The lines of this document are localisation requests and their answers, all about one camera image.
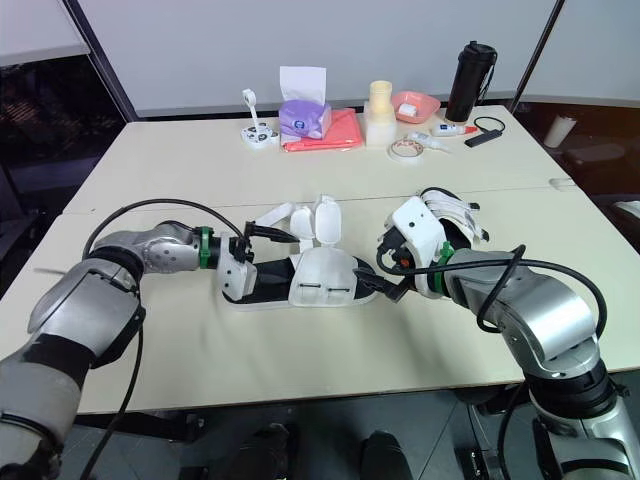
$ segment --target black cable wire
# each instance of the black cable wire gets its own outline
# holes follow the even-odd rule
[[[131,373],[131,380],[129,380],[127,393],[125,394],[124,399],[122,400],[122,404],[120,405],[120,409],[118,410],[118,413],[116,413],[115,416],[111,419],[111,422],[109,422],[107,429],[105,430],[104,434],[102,435],[102,438],[100,439],[100,443],[98,443],[96,448],[91,453],[91,457],[89,457],[89,460],[87,461],[87,464],[85,465],[84,470],[82,470],[82,474],[80,475],[80,480],[89,479],[89,475],[91,475],[93,467],[95,467],[96,462],[98,461],[98,458],[100,458],[100,455],[104,450],[104,447],[109,442],[109,439],[113,435],[113,432],[115,431],[116,426],[125,415],[127,406],[129,405],[129,400],[131,400],[131,396],[133,395],[133,389],[136,386],[138,373],[140,372],[140,365],[142,364],[143,343],[144,343],[144,336],[142,333],[142,326],[140,326],[140,330],[138,330],[138,351],[136,352],[136,363],[133,367],[133,372]]]
[[[507,128],[507,126],[504,124],[504,122],[503,122],[502,120],[500,120],[499,118],[496,118],[496,117],[488,117],[488,116],[476,117],[476,118],[473,120],[473,124],[474,124],[476,127],[478,127],[481,131],[483,131],[483,132],[488,132],[488,131],[489,131],[489,129],[488,129],[488,128],[485,128],[485,127],[483,127],[483,126],[481,126],[481,125],[478,123],[478,120],[481,120],[481,119],[493,120],[494,122],[499,123],[499,124],[500,124],[500,126],[502,127],[502,128],[500,128],[500,130],[499,130],[500,132],[504,132],[504,129],[505,129],[505,128]]]
[[[105,227],[109,225],[112,221],[114,221],[116,218],[122,216],[123,214],[125,214],[130,210],[133,210],[134,208],[142,207],[144,205],[158,204],[158,203],[186,205],[189,207],[197,208],[198,210],[202,210],[212,215],[213,217],[217,218],[226,226],[231,228],[231,230],[233,230],[234,233],[238,235],[239,238],[244,238],[244,234],[240,231],[238,227],[236,227],[233,223],[227,220],[223,215],[221,215],[220,213],[216,212],[215,210],[205,205],[202,205],[197,202],[192,202],[189,200],[178,199],[178,198],[153,198],[149,200],[142,200],[140,202],[135,202],[130,205],[126,205],[122,208],[119,208],[118,210],[113,212],[111,215],[109,215],[106,219],[104,219],[102,223],[100,223],[100,225],[98,225],[96,229],[91,233],[91,235],[89,235],[89,238],[87,239],[84,245],[84,249],[82,251],[82,258],[83,259],[87,258],[87,256],[91,252],[91,247],[93,246],[93,242],[95,242],[98,235],[100,235],[100,232],[102,232],[102,230],[104,230]],[[175,222],[175,221],[172,221],[170,223],[183,225],[180,222]],[[124,418],[125,412],[127,410],[127,406],[129,405],[129,400],[131,400],[131,396],[133,395],[133,389],[135,388],[136,381],[138,379],[138,373],[140,372],[140,365],[142,363],[143,344],[144,344],[144,335],[142,332],[142,326],[140,326],[140,330],[138,330],[138,351],[136,353],[136,361],[133,367],[133,372],[131,373],[131,379],[129,380],[129,386],[127,387],[127,392],[124,396],[124,399],[122,400],[122,404],[120,405],[120,408],[118,409],[118,413],[116,413],[116,415],[114,415],[114,417],[111,419],[111,422],[109,422],[109,425],[107,426],[107,429],[105,430],[104,435],[100,439],[100,443],[98,443],[96,448],[93,450],[91,457],[87,461],[87,464],[85,465],[84,470],[80,475],[80,480],[88,480],[93,468],[95,467],[96,462],[98,461],[98,458],[100,458],[102,451],[104,450],[105,446],[109,442],[109,439],[112,437],[113,433],[115,432],[115,429],[118,423],[120,423],[122,418]]]
[[[144,205],[153,205],[157,203],[172,203],[176,205],[186,205],[188,207],[193,207],[193,208],[197,208],[198,210],[202,210],[203,212],[206,212],[209,215],[212,215],[213,217],[220,220],[227,227],[233,230],[233,232],[236,235],[238,235],[238,237],[244,238],[244,234],[240,231],[238,227],[236,227],[233,223],[227,220],[222,214],[216,212],[215,210],[205,205],[202,205],[197,202],[192,202],[190,200],[181,200],[179,198],[152,198],[149,200],[142,200],[140,202],[135,202],[130,205],[126,205],[122,208],[119,208],[118,210],[113,212],[111,215],[109,215],[107,218],[105,218],[104,221],[96,227],[96,229],[91,233],[91,235],[87,239],[87,242],[84,245],[84,250],[82,251],[82,258],[85,259],[89,256],[89,253],[91,251],[91,246],[93,245],[93,242],[95,242],[98,235],[100,235],[100,232],[102,232],[102,230],[104,230],[104,228],[107,225],[109,225],[111,222],[113,222],[116,218],[122,216],[129,210],[133,210],[134,208],[142,207]]]
[[[504,412],[504,416],[500,421],[500,430],[498,430],[498,446],[496,447],[498,462],[500,463],[500,470],[502,470],[502,476],[504,480],[511,480],[511,476],[509,475],[509,469],[507,468],[507,460],[504,457],[504,443],[507,437],[507,427],[509,426],[509,420],[511,420],[511,416],[513,415],[513,411],[516,408],[516,400],[518,395],[522,391],[522,389],[526,386],[527,381],[522,382],[517,388],[514,389],[513,395],[509,399],[509,403],[507,404],[507,409]]]
[[[473,262],[461,262],[461,263],[448,263],[446,265],[435,265],[428,268],[390,268],[386,266],[382,260],[382,256],[384,252],[378,250],[376,254],[376,263],[378,267],[390,275],[424,275],[429,273],[436,272],[449,272],[452,270],[462,270],[466,268],[482,268],[482,267],[502,267],[508,266],[510,259],[501,259],[501,260],[476,260]],[[563,273],[574,279],[578,280],[585,287],[589,289],[591,294],[594,296],[596,300],[596,304],[598,306],[598,322],[596,324],[596,336],[600,338],[602,336],[602,332],[607,325],[607,303],[602,295],[600,289],[593,283],[589,278],[573,270],[572,268],[565,267],[564,265],[559,265],[557,263],[545,262],[542,260],[529,260],[529,259],[521,259],[518,263],[523,267],[536,267],[536,268],[545,268],[547,270],[554,270],[556,272]]]
[[[471,425],[471,431],[473,432],[473,438],[476,441],[476,444],[480,446],[480,439],[478,438],[478,434],[476,433],[476,427],[471,419],[471,409],[469,408],[469,404],[467,403],[467,416],[469,417],[469,424]]]
[[[484,97],[487,95],[487,92],[489,91],[489,85],[491,85],[491,79],[493,78],[493,72],[496,69],[496,65],[495,63],[493,65],[491,65],[491,71],[489,72],[489,75],[487,75],[487,80],[484,83],[483,86],[480,87],[480,91],[478,92],[478,101],[476,102],[476,105],[482,105],[484,103]]]
[[[482,439],[484,440],[484,443],[485,443],[485,448],[482,448],[482,450],[491,450],[493,448],[492,443],[489,440],[489,437],[487,437],[487,432],[485,432],[484,426],[482,425],[482,422],[478,417],[478,409],[476,408],[476,406],[467,404],[467,414],[469,415],[471,426],[473,428],[473,433],[476,439],[477,439],[477,436],[476,436],[476,429],[474,425],[477,424],[478,428],[480,429],[480,433],[482,434]]]
[[[524,255],[524,251],[526,250],[526,248],[527,247],[525,247],[524,245],[519,245],[513,251],[513,257],[511,258],[511,261],[507,265],[507,268],[504,269],[504,272],[500,276],[500,279],[497,281],[496,285],[493,287],[491,292],[489,292],[489,295],[484,300],[484,302],[482,302],[482,305],[478,310],[478,314],[476,315],[476,324],[478,325],[478,328],[480,328],[480,330],[482,330],[483,332],[500,333],[500,329],[496,327],[487,326],[484,323],[484,317],[487,315],[487,312],[489,311],[489,307],[491,307],[491,305],[496,300],[496,298],[498,298],[500,291],[504,288],[507,281],[511,278],[511,275],[513,275],[513,272],[515,271],[516,267],[520,263],[520,260],[522,260],[522,255]]]

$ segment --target purple tissue box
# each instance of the purple tissue box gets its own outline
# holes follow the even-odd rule
[[[331,106],[307,100],[288,100],[278,110],[283,135],[321,139],[331,126]]]

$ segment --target person's foot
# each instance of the person's foot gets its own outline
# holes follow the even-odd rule
[[[364,441],[361,480],[412,480],[411,470],[396,437],[376,430]]]
[[[240,447],[221,480],[275,480],[289,469],[289,431],[279,423],[261,428]]]

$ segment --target black thermos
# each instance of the black thermos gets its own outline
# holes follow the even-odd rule
[[[465,45],[458,56],[458,70],[453,80],[449,105],[445,118],[450,122],[466,122],[471,110],[478,100],[482,83],[495,65],[498,52],[489,45],[482,45],[475,41]]]

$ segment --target white container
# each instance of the white container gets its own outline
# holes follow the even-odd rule
[[[415,140],[423,147],[430,148],[432,150],[442,150],[443,152],[451,153],[451,150],[449,149],[449,147],[444,145],[442,142],[439,142],[435,138],[430,137],[426,133],[411,132],[409,135],[407,135],[407,138],[409,138],[410,140]]]
[[[550,148],[557,148],[562,141],[569,135],[571,129],[575,126],[576,119],[571,117],[556,116],[549,133],[544,137],[544,144]]]
[[[378,80],[369,86],[364,104],[365,142],[370,148],[387,148],[396,140],[398,123],[391,104],[391,82]]]

